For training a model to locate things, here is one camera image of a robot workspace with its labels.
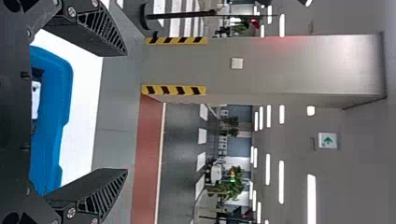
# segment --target gray wall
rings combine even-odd
[[[92,169],[129,170],[120,197],[105,223],[130,223],[144,37],[111,2],[110,13],[121,31],[129,56],[105,58],[103,62]]]
[[[345,107],[384,93],[380,43],[376,35],[325,35],[149,46],[143,83],[207,86],[206,97],[176,102]],[[232,70],[232,57],[244,58],[244,69]]]

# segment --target screw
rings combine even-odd
[[[99,2],[98,2],[98,0],[92,0],[92,5],[93,5],[94,7],[99,7]]]
[[[69,16],[75,18],[77,16],[77,12],[73,7],[69,7],[67,9],[67,11],[69,12]]]
[[[76,214],[76,208],[70,208],[69,211],[67,211],[67,218],[71,219],[74,217]]]

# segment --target black pole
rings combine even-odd
[[[216,10],[196,11],[196,12],[176,12],[163,14],[146,15],[147,20],[173,19],[173,18],[194,18],[194,17],[238,17],[244,19],[261,19],[264,17],[276,17],[278,15],[218,15]]]

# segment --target potted plant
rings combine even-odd
[[[215,186],[206,186],[208,195],[218,195],[223,197],[224,202],[228,200],[238,201],[238,196],[242,193],[245,188],[245,181],[242,178],[244,170],[240,166],[233,166],[228,175],[221,180],[221,183]]]

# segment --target small white label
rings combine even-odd
[[[232,58],[231,59],[231,68],[232,69],[243,69],[244,68],[244,59]]]
[[[319,133],[319,148],[337,149],[337,134]]]

